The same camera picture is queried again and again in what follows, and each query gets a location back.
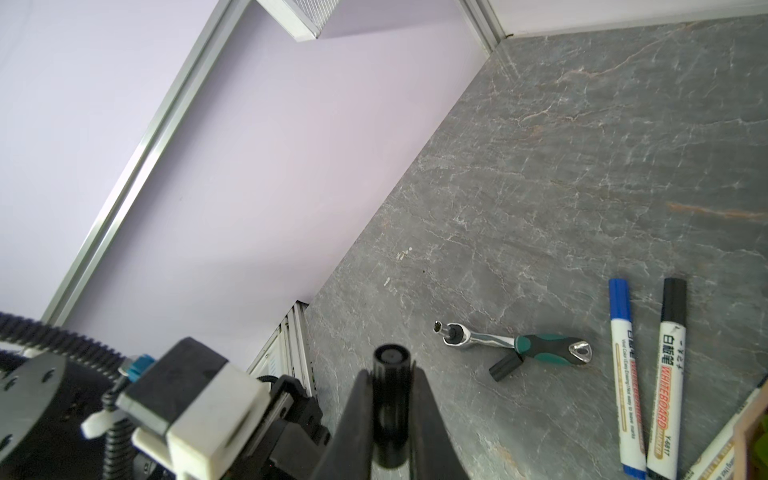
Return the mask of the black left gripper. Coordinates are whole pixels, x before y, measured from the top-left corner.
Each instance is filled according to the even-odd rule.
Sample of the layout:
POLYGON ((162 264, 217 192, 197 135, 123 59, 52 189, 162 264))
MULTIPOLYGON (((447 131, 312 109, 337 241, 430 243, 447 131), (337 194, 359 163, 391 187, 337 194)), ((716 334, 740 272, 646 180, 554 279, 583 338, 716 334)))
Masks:
POLYGON ((309 479, 330 441, 318 400, 291 376, 263 375, 270 403, 226 479, 309 479))

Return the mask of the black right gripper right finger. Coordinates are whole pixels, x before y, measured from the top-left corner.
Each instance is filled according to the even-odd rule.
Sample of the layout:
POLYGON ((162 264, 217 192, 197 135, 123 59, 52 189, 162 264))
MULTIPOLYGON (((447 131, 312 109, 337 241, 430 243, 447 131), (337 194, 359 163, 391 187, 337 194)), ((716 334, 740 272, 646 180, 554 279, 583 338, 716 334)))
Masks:
POLYGON ((411 479, 468 480, 423 369, 412 368, 408 416, 411 479))

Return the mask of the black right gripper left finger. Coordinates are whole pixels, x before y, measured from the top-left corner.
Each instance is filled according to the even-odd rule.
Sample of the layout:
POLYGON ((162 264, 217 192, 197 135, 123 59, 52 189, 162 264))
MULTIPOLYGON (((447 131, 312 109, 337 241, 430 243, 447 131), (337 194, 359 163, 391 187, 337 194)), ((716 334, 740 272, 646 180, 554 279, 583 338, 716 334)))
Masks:
POLYGON ((369 479, 373 454, 373 385, 367 370, 353 384, 335 435, 315 468, 312 479, 369 479))

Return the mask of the white whiteboard marker blue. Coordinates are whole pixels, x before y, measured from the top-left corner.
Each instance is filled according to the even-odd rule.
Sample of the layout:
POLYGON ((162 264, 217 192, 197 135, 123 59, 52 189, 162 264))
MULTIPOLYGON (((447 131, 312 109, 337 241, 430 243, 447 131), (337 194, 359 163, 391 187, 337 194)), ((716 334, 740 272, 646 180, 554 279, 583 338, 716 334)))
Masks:
POLYGON ((645 479, 646 452, 629 285, 624 279, 610 279, 608 286, 620 462, 625 475, 645 479))

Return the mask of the white whiteboard marker black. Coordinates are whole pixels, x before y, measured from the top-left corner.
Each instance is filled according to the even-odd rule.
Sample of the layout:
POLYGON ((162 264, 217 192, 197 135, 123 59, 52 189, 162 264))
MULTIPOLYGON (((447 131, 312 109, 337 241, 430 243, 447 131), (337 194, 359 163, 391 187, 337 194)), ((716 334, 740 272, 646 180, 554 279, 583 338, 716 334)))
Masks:
POLYGON ((664 280, 657 374, 646 458, 649 479, 675 479, 681 440, 687 333, 687 282, 664 280))

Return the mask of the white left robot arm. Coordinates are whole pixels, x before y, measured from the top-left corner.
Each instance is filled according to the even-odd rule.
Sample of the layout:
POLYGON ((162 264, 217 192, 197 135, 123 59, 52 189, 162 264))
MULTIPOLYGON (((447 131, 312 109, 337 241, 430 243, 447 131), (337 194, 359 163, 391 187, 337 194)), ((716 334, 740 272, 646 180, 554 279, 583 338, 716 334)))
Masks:
POLYGON ((192 338, 128 358, 12 314, 1 356, 5 479, 307 479, 329 442, 291 376, 253 377, 192 338))

